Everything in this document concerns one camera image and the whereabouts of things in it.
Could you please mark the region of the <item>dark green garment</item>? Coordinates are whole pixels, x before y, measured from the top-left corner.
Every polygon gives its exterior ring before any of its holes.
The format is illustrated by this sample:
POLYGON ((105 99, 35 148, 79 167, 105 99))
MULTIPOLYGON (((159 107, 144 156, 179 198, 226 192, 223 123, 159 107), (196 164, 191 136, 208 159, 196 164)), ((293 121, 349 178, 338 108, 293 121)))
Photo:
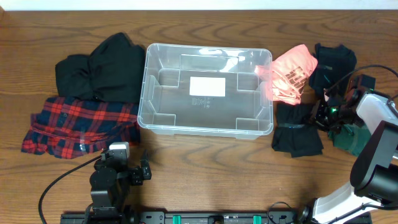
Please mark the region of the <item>dark green garment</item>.
POLYGON ((370 140, 371 133, 366 126, 360 128, 357 125, 346 124, 339 133, 330 131, 328 138, 333 142, 334 147, 358 157, 370 140))

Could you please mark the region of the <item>navy garment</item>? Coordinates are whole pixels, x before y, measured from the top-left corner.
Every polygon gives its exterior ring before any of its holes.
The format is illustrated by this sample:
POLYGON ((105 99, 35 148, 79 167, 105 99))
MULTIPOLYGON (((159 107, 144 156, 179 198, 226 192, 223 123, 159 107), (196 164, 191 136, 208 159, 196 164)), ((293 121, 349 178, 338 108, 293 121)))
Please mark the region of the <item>navy garment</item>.
POLYGON ((324 89, 329 89, 352 72, 357 64, 355 53, 342 44, 338 47, 325 47, 318 43, 313 56, 318 65, 310 76, 309 86, 318 98, 323 98, 324 89))

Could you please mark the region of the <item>black taped garment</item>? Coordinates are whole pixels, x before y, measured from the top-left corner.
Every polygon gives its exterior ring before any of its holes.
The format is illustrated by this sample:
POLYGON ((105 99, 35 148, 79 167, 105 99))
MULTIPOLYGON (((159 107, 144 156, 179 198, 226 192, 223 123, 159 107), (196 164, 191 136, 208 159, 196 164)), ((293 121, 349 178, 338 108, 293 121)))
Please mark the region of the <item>black taped garment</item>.
POLYGON ((313 104, 277 104, 277 127, 272 139, 273 150, 288 152, 291 157, 322 154, 323 144, 318 129, 308 123, 312 108, 313 104))

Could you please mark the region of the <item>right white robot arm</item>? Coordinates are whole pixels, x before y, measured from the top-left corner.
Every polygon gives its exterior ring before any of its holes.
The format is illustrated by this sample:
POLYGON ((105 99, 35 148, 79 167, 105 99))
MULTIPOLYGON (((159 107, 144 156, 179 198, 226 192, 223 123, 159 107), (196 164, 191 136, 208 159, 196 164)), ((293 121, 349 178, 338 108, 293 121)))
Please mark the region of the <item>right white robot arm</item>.
POLYGON ((332 106, 318 101, 308 122, 322 131, 346 124, 366 126, 371 133, 357 157, 350 181, 305 207, 299 223, 371 223, 372 210, 397 210, 397 110, 389 95, 374 89, 376 80, 360 75, 350 80, 344 100, 332 106))

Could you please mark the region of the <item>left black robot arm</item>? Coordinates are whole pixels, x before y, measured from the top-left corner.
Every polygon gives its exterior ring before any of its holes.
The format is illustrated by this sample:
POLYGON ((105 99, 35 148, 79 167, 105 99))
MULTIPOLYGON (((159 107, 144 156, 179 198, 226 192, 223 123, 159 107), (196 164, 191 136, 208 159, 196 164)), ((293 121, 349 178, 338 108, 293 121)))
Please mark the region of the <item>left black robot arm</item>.
POLYGON ((143 181, 152 178, 147 151, 143 152, 139 166, 130 167, 128 161, 127 150, 107 149, 95 162, 95 171, 90 177, 95 216, 119 216, 130 187, 142 185, 143 181))

